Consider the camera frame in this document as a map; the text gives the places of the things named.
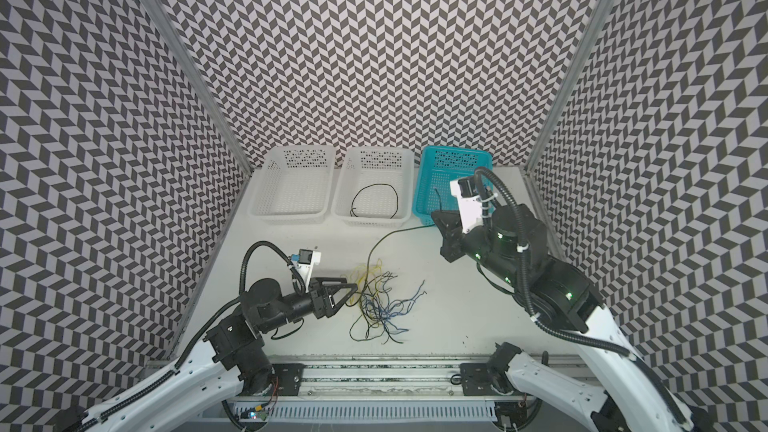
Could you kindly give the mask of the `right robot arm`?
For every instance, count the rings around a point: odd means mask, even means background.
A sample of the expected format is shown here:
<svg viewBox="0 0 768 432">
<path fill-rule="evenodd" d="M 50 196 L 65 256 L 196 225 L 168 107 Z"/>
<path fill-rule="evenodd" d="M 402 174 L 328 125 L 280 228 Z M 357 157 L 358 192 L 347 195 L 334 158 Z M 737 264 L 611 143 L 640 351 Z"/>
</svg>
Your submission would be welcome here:
<svg viewBox="0 0 768 432">
<path fill-rule="evenodd" d="M 577 267 L 551 255 L 547 228 L 517 202 L 490 169 L 451 181 L 458 208 L 431 217 L 448 262 L 468 257 L 479 272 L 502 280 L 545 334 L 573 344 L 598 385 L 552 369 L 520 347 L 497 345 L 485 364 L 496 393 L 532 396 L 590 431 L 711 431 L 703 409 L 677 398 L 621 331 L 595 284 Z"/>
</svg>

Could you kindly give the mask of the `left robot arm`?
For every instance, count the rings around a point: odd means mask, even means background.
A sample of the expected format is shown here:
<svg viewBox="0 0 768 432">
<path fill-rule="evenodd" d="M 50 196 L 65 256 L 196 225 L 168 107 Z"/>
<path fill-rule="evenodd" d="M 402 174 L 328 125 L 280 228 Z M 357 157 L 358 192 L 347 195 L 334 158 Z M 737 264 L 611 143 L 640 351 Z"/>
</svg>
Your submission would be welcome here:
<svg viewBox="0 0 768 432">
<path fill-rule="evenodd" d="M 272 250 L 290 273 L 292 293 L 278 281 L 247 284 L 252 255 Z M 269 241 L 245 252 L 238 294 L 217 310 L 171 363 L 115 397 L 89 409 L 72 406 L 54 417 L 57 431 L 171 431 L 211 405 L 239 395 L 275 394 L 279 379 L 264 351 L 264 337 L 308 315 L 336 315 L 357 292 L 344 277 L 316 277 L 320 254 L 289 256 Z"/>
</svg>

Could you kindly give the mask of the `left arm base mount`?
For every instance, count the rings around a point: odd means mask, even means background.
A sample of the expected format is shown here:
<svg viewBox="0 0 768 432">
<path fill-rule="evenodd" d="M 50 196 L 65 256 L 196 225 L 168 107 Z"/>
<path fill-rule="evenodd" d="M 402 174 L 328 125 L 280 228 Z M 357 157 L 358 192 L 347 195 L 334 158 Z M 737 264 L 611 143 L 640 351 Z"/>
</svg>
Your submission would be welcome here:
<svg viewBox="0 0 768 432">
<path fill-rule="evenodd" d="M 299 395 L 306 366 L 302 363 L 278 363 L 262 369 L 251 383 L 253 396 L 295 397 Z"/>
</svg>

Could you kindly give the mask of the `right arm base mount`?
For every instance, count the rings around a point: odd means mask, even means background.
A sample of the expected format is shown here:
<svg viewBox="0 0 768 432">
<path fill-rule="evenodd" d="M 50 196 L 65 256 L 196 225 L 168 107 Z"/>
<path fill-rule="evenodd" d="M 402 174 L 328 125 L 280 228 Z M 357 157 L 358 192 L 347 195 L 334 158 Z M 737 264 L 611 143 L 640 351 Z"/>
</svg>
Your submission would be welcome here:
<svg viewBox="0 0 768 432">
<path fill-rule="evenodd" d="M 459 375 L 465 396 L 503 396 L 514 391 L 506 375 L 486 363 L 461 363 Z"/>
</svg>

